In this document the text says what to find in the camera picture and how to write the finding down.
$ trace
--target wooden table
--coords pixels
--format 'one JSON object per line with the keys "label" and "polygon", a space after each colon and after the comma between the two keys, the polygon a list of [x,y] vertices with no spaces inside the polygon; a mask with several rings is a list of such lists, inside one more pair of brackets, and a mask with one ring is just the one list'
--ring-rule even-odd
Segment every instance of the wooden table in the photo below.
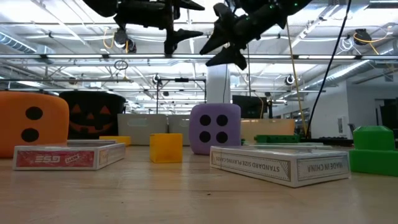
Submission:
{"label": "wooden table", "polygon": [[398,178],[351,179],[291,189],[222,170],[184,150],[153,164],[148,147],[98,171],[12,171],[0,161],[0,223],[398,222]]}

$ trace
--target purple foam die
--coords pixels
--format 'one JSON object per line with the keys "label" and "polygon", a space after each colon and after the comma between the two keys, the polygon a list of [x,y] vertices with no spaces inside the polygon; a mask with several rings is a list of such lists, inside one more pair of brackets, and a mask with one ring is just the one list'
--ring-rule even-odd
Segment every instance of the purple foam die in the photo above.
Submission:
{"label": "purple foam die", "polygon": [[211,146],[240,146],[241,108],[227,103],[194,106],[189,140],[192,151],[199,155],[209,155]]}

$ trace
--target white wall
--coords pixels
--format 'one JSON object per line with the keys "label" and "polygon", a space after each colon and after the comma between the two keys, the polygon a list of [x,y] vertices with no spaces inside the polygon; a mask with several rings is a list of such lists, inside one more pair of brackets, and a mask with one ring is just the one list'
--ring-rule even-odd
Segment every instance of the white wall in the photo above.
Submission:
{"label": "white wall", "polygon": [[[346,137],[351,139],[348,119],[348,102],[346,82],[341,82],[337,87],[325,88],[326,92],[321,94],[312,119],[312,138],[320,137]],[[316,93],[310,93],[302,103],[302,108],[310,108],[312,111]],[[283,115],[299,110],[298,102],[288,102],[287,106],[274,108],[274,116]],[[343,125],[343,133],[338,131],[338,118],[345,117],[346,124]]]}
{"label": "white wall", "polygon": [[396,86],[347,86],[349,121],[356,127],[377,125],[376,100],[398,97]]}

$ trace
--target green object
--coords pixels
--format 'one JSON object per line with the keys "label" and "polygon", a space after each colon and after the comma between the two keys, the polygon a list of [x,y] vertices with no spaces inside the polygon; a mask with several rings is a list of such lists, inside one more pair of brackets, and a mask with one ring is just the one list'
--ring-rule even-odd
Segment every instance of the green object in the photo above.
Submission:
{"label": "green object", "polygon": [[299,143],[300,136],[284,136],[284,135],[257,135],[254,137],[257,143]]}
{"label": "green object", "polygon": [[394,151],[394,133],[384,126],[366,126],[354,130],[354,146],[359,150]]}
{"label": "green object", "polygon": [[398,151],[393,132],[384,126],[359,127],[354,131],[355,149],[349,152],[351,171],[398,177]]}

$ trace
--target ceiling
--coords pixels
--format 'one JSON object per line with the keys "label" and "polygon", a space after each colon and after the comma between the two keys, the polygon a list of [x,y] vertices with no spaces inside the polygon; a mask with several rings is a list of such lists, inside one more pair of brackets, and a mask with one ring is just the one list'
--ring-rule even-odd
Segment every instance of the ceiling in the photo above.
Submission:
{"label": "ceiling", "polygon": [[[44,0],[40,4],[35,4],[35,0],[2,0],[0,2],[0,32],[6,32],[15,39],[32,47],[44,45],[52,49],[56,54],[124,54],[123,50],[113,46],[113,32],[117,25],[113,19],[103,18],[92,11],[82,0]],[[65,58],[54,59],[53,64],[48,66],[47,75],[50,78],[87,78],[98,79],[95,82],[79,82],[71,85],[67,82],[47,83],[46,86],[54,88],[102,88],[125,89],[126,91],[114,91],[125,96],[130,100],[133,107],[139,107],[143,113],[155,107],[153,95],[155,92],[143,92],[140,89],[154,88],[152,79],[155,74],[161,78],[206,78],[207,67],[205,60],[199,59],[199,51],[212,33],[213,22],[217,19],[213,11],[213,5],[222,2],[217,0],[196,0],[206,8],[205,11],[181,11],[181,18],[175,21],[175,30],[179,28],[199,30],[205,33],[204,36],[193,40],[186,40],[178,45],[175,54],[193,54],[195,59],[190,60],[169,60],[169,59],[131,59],[127,60],[129,67],[123,71],[117,71],[112,65],[116,60],[109,60],[104,66],[99,60],[75,60],[70,61]],[[353,35],[356,29],[366,29],[373,40],[383,40],[374,43],[375,48],[384,45],[398,34],[398,9],[364,9],[365,4],[353,7],[360,9],[350,13],[347,20],[343,37]],[[330,55],[335,46],[335,41],[340,31],[342,18],[345,8],[341,8],[334,13],[327,13],[326,10],[336,9],[327,4],[310,4],[305,9],[289,17],[289,27],[292,41],[294,43],[293,53],[295,55]],[[319,20],[320,16],[325,16],[324,20]],[[137,25],[128,25],[127,33],[137,46],[137,54],[162,54],[164,51],[163,41],[165,31],[155,28],[143,28]],[[216,49],[210,54],[215,54],[221,48]],[[249,43],[250,55],[284,55],[289,54],[289,42],[287,40],[287,30],[274,26],[262,34],[262,39]],[[1,54],[21,54],[6,45],[0,44]],[[360,46],[352,44],[352,38],[341,43],[338,55],[357,55],[369,54],[374,52],[369,45]],[[46,68],[44,64],[37,64],[35,60],[6,60],[4,69],[10,66],[23,68],[24,70],[12,70],[8,74],[6,71],[1,76],[12,77],[44,77]],[[322,63],[312,61],[298,62],[295,69],[299,83],[301,85],[310,82],[315,77],[322,75],[326,69],[327,60]],[[285,86],[286,76],[293,74],[293,68],[289,61],[274,60],[271,62],[253,60],[250,63],[251,88],[258,90],[281,90],[290,89]],[[249,69],[240,70],[234,65],[228,65],[232,76],[239,77],[234,79],[237,85],[233,89],[246,90],[248,88],[246,77]],[[125,77],[129,82],[115,82],[109,79],[121,80]],[[169,96],[161,96],[164,100],[162,105],[165,113],[188,113],[189,109],[203,100],[204,92],[198,85],[201,83],[175,83],[170,82],[164,89],[196,89],[196,92],[176,92],[170,91]],[[27,86],[21,83],[12,83],[11,88]],[[246,94],[245,92],[233,92],[233,94]]]}

